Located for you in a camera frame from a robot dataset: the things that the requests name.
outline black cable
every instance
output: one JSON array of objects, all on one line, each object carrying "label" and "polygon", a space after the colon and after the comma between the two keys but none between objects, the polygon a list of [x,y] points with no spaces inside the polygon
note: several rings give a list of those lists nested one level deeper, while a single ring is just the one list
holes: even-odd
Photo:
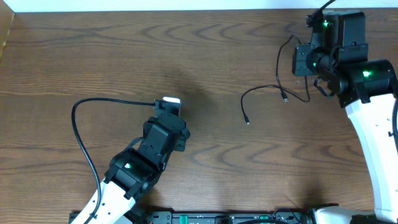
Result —
[{"label": "black cable", "polygon": [[288,212],[291,212],[293,214],[294,218],[298,221],[298,223],[301,223],[301,220],[299,218],[297,218],[296,214],[293,211],[291,211],[291,209],[289,209],[289,208],[278,208],[272,214],[272,218],[276,220],[276,213],[280,212],[281,210],[286,210]]},{"label": "black cable", "polygon": [[144,105],[144,106],[155,106],[155,103],[141,103],[141,102],[133,102],[133,101],[126,101],[126,100],[117,100],[117,99],[111,99],[111,98],[87,98],[87,99],[82,99],[77,101],[77,103],[75,103],[75,105],[72,108],[72,127],[73,127],[73,131],[75,132],[75,136],[77,139],[77,142],[80,146],[81,151],[83,151],[88,164],[91,167],[91,170],[93,171],[94,174],[94,178],[97,184],[97,191],[98,191],[98,199],[97,199],[97,204],[93,210],[93,213],[90,214],[90,216],[87,218],[87,220],[85,221],[85,224],[89,223],[90,220],[95,217],[96,212],[98,211],[98,209],[100,208],[101,205],[101,199],[102,199],[102,194],[101,194],[101,182],[100,182],[100,178],[98,177],[98,173],[97,170],[95,169],[95,166],[93,164],[93,161],[91,160],[90,156],[88,155],[88,152],[86,150],[85,145],[83,144],[83,141],[81,140],[81,137],[79,135],[79,132],[77,130],[77,126],[76,126],[76,109],[77,106],[80,103],[84,103],[87,101],[110,101],[110,102],[115,102],[115,103],[124,103],[124,104],[130,104],[130,105]]},{"label": "black cable", "polygon": [[397,113],[398,113],[398,99],[394,103],[394,107],[392,108],[392,134],[390,136],[394,137],[396,142],[396,148],[398,152],[398,128],[397,128]]},{"label": "black cable", "polygon": [[[304,103],[308,103],[308,102],[310,102],[311,98],[310,98],[310,93],[308,92],[308,81],[307,81],[307,77],[304,77],[304,78],[305,78],[305,89],[306,89],[306,91],[307,91],[307,97],[308,97],[307,100],[302,99],[301,97],[297,96],[295,93],[293,93],[293,92],[291,92],[291,91],[289,91],[289,90],[286,90],[285,88],[284,88],[283,90],[284,90],[285,92],[291,94],[292,96],[296,97],[296,98],[299,99],[300,101],[302,101],[302,102],[304,102]],[[242,94],[242,96],[241,96],[241,108],[242,108],[242,113],[243,113],[244,120],[245,120],[246,124],[250,124],[250,120],[249,120],[248,116],[246,115],[246,113],[244,112],[244,108],[243,108],[243,97],[244,97],[246,94],[248,94],[249,92],[251,92],[251,91],[253,91],[253,90],[258,90],[258,89],[260,89],[260,88],[278,88],[278,89],[280,89],[280,87],[277,86],[277,85],[262,85],[262,86],[257,86],[257,87],[251,88],[251,89],[249,89],[248,91],[246,91],[246,92],[244,92],[244,93]]]},{"label": "black cable", "polygon": [[286,93],[285,93],[285,91],[284,91],[282,85],[280,84],[279,75],[278,75],[278,66],[279,66],[280,52],[282,51],[282,48],[285,47],[285,45],[287,45],[287,44],[292,40],[293,37],[295,37],[295,38],[297,39],[298,44],[301,45],[300,39],[299,39],[295,34],[292,34],[292,35],[289,37],[289,39],[288,39],[284,44],[282,44],[282,46],[280,46],[279,52],[278,52],[278,57],[276,58],[276,72],[275,72],[275,73],[276,73],[276,80],[277,80],[278,85],[279,85],[279,88],[280,88],[280,94],[282,95],[282,98],[284,99],[284,101],[285,101],[286,103],[289,102],[289,99],[287,98],[287,95],[286,95]]},{"label": "black cable", "polygon": [[287,222],[283,222],[283,221],[280,221],[280,220],[273,220],[273,219],[267,219],[267,220],[255,219],[255,220],[241,222],[241,223],[238,223],[238,224],[257,224],[257,223],[288,224]]},{"label": "black cable", "polygon": [[254,88],[249,89],[248,91],[246,91],[246,92],[244,92],[244,93],[242,94],[242,97],[241,97],[241,107],[242,107],[242,113],[243,113],[243,117],[244,117],[244,120],[245,120],[246,124],[250,124],[250,120],[249,120],[248,116],[246,115],[246,113],[244,112],[244,108],[243,108],[243,97],[244,97],[246,94],[248,94],[250,91],[257,90],[257,89],[260,89],[260,88],[273,87],[273,88],[278,88],[278,89],[280,89],[280,94],[282,95],[282,97],[283,97],[283,99],[284,99],[284,101],[285,101],[286,103],[289,102],[289,99],[287,98],[286,93],[290,93],[292,96],[296,97],[297,99],[301,100],[301,101],[304,102],[304,103],[310,102],[311,98],[310,98],[310,93],[309,93],[309,91],[308,91],[307,76],[304,76],[304,79],[305,79],[305,90],[306,90],[306,92],[307,92],[308,100],[303,100],[303,99],[301,99],[301,98],[300,98],[299,96],[297,96],[296,94],[294,94],[294,93],[292,93],[291,91],[288,91],[288,90],[286,90],[285,88],[283,88],[282,85],[280,84],[279,74],[278,74],[280,52],[282,51],[282,48],[283,48],[286,44],[288,44],[288,43],[290,42],[290,40],[292,40],[293,37],[295,37],[295,38],[297,39],[298,43],[301,44],[300,39],[299,39],[295,34],[292,34],[292,35],[289,37],[289,39],[288,39],[284,44],[282,44],[282,46],[280,46],[280,48],[279,48],[278,56],[277,56],[277,59],[276,59],[276,72],[275,72],[276,80],[277,80],[277,82],[278,82],[278,85],[262,85],[262,86],[257,86],[257,87],[254,87]]},{"label": "black cable", "polygon": [[318,14],[321,13],[326,7],[328,7],[331,3],[335,2],[336,0],[330,0],[326,2],[322,7],[317,9],[315,12],[312,13],[312,19],[316,19],[318,17]]}]

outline wooden table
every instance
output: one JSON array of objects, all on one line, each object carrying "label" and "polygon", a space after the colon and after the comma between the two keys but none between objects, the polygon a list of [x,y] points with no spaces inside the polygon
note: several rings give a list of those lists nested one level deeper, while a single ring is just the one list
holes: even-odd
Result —
[{"label": "wooden table", "polygon": [[[191,138],[174,152],[143,207],[176,211],[266,211],[337,202],[372,209],[372,186],[345,110],[310,87],[311,103],[277,90],[279,46],[309,40],[311,10],[17,14],[0,64],[0,222],[66,223],[95,191],[70,112],[93,96],[153,101],[180,97]],[[369,58],[398,67],[398,9],[367,9]],[[291,73],[296,43],[281,54]],[[111,158],[154,114],[90,102],[77,112],[84,143],[103,177]]]}]

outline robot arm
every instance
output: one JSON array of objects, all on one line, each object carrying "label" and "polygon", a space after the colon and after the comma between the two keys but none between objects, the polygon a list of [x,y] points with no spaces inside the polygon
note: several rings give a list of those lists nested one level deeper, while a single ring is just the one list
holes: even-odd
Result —
[{"label": "robot arm", "polygon": [[[179,116],[179,100],[155,100],[155,110],[155,116],[144,123],[144,135],[139,148],[127,147],[111,160],[101,182],[101,206],[89,224],[117,222],[157,183],[172,151],[185,150],[190,132]],[[73,224],[87,221],[97,198],[98,191]]]},{"label": "robot arm", "polygon": [[[323,11],[324,8],[307,16],[312,39],[295,48],[293,73],[318,75],[314,86],[325,96],[337,95],[361,141],[373,185],[377,221],[397,223],[398,153],[394,138],[389,135],[394,97],[398,96],[394,68],[385,59],[368,60],[363,12]],[[327,82],[330,93],[318,86],[321,80]],[[322,208],[315,212],[315,221],[352,223],[355,219],[351,221],[351,216],[359,213]]]},{"label": "robot arm", "polygon": [[394,138],[389,136],[394,102],[388,94],[374,96],[367,104],[357,100],[346,107],[368,165],[376,217],[391,223],[398,219],[398,154]]}]

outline white wall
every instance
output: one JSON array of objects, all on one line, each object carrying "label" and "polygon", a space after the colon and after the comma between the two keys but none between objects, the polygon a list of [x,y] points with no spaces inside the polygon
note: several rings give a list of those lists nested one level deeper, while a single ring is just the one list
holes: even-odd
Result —
[{"label": "white wall", "polygon": [[[14,12],[318,8],[327,0],[4,0]],[[398,7],[398,0],[337,0],[330,7]]]}]

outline usb connector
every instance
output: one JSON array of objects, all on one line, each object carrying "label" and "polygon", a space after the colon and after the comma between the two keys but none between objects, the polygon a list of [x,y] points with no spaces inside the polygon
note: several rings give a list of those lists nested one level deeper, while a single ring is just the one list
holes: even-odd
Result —
[{"label": "usb connector", "polygon": [[246,124],[250,124],[249,118],[246,114],[244,115],[244,121],[246,122]]},{"label": "usb connector", "polygon": [[288,103],[289,99],[287,98],[287,95],[286,95],[285,91],[282,90],[280,92],[280,94],[282,95],[282,98],[284,99],[285,103]]}]

